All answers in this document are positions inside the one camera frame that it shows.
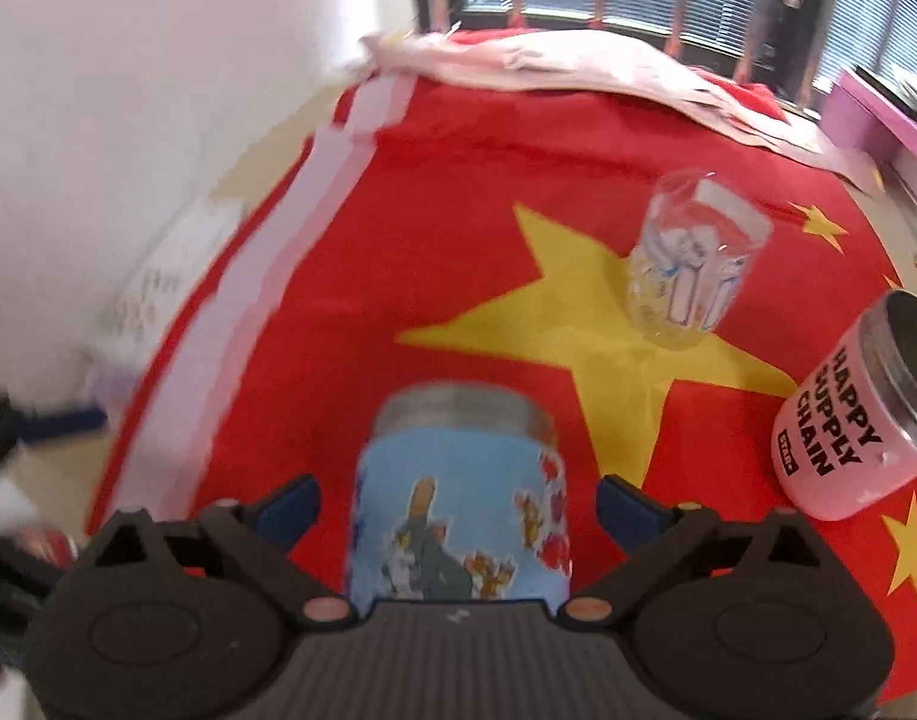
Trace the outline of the blue cartoon-sticker steel cup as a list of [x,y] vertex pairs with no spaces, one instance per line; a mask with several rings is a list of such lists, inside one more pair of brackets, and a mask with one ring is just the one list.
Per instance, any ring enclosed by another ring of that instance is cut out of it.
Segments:
[[383,403],[359,457],[344,593],[540,600],[570,593],[566,468],[551,416],[513,390],[433,382]]

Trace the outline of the clear glass with cartoon print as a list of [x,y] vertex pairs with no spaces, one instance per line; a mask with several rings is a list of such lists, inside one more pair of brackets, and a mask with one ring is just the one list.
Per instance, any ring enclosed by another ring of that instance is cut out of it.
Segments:
[[666,348],[710,337],[772,231],[771,218],[714,172],[666,174],[629,255],[630,321]]

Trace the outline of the red flag with yellow stars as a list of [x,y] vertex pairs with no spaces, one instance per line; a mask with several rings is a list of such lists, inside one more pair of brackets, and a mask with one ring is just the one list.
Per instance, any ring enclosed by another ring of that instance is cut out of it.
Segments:
[[[684,169],[718,174],[774,231],[717,330],[671,351],[630,325],[624,294],[655,185]],[[881,203],[845,182],[624,94],[375,67],[170,325],[92,522],[128,505],[179,518],[310,473],[323,511],[297,557],[338,582],[357,452],[382,401],[424,380],[515,388],[552,416],[575,585],[613,559],[591,512],[605,473],[766,514],[780,403],[902,283]]]

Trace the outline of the pink foam block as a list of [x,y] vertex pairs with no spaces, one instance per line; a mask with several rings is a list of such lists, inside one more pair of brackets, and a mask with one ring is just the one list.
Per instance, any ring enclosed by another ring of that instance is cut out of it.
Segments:
[[875,163],[917,158],[917,122],[853,70],[832,83],[819,130],[835,146],[865,151]]

